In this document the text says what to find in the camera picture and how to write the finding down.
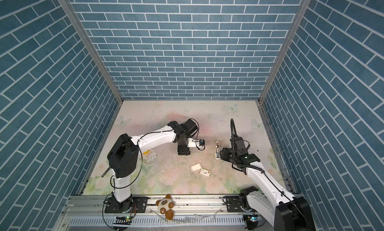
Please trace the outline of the cardboard staple tray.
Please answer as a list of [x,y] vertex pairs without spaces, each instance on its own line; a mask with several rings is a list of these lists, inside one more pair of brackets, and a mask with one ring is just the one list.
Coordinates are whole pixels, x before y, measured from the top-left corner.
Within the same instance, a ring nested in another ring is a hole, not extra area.
[[202,169],[202,165],[200,163],[197,163],[197,164],[194,164],[191,166],[191,171],[194,172],[194,171],[198,171]]

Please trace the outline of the white staple box sleeve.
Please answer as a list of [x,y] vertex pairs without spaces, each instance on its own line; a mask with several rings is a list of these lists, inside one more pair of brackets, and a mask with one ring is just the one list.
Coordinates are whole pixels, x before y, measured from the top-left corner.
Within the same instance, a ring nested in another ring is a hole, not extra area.
[[205,176],[205,177],[209,177],[211,175],[211,172],[207,169],[201,168],[200,175]]

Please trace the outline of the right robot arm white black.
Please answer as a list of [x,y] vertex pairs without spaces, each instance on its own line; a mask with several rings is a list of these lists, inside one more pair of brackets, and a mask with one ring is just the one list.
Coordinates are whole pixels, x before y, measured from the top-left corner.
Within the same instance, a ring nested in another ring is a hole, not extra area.
[[315,231],[309,203],[287,191],[265,169],[260,159],[248,152],[245,141],[238,135],[230,139],[231,147],[220,151],[221,160],[244,173],[255,186],[241,190],[244,210],[255,210],[270,223],[275,231]]

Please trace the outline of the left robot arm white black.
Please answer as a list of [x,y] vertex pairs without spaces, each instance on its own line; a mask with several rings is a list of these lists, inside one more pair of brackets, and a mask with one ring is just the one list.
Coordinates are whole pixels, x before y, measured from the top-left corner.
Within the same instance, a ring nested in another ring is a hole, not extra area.
[[177,143],[178,155],[190,155],[191,148],[200,151],[205,149],[205,141],[199,139],[200,126],[195,119],[188,119],[179,124],[171,121],[166,126],[143,135],[128,136],[122,134],[107,155],[109,170],[113,171],[110,185],[113,188],[113,198],[117,204],[132,202],[130,186],[131,174],[137,168],[138,158],[143,158],[143,152],[166,143]]

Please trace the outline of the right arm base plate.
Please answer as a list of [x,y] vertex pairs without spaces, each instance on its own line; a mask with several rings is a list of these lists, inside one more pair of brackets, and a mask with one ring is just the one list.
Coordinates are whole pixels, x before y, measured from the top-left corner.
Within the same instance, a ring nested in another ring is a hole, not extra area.
[[228,213],[257,213],[254,209],[245,209],[241,204],[239,195],[223,196],[222,201]]

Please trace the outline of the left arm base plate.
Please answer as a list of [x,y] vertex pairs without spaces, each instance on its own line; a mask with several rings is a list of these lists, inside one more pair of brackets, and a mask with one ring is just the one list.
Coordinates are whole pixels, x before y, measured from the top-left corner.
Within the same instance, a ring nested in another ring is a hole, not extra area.
[[104,201],[105,213],[123,214],[123,213],[144,213],[147,208],[147,197],[130,197],[127,200],[119,203],[114,196],[107,198]]

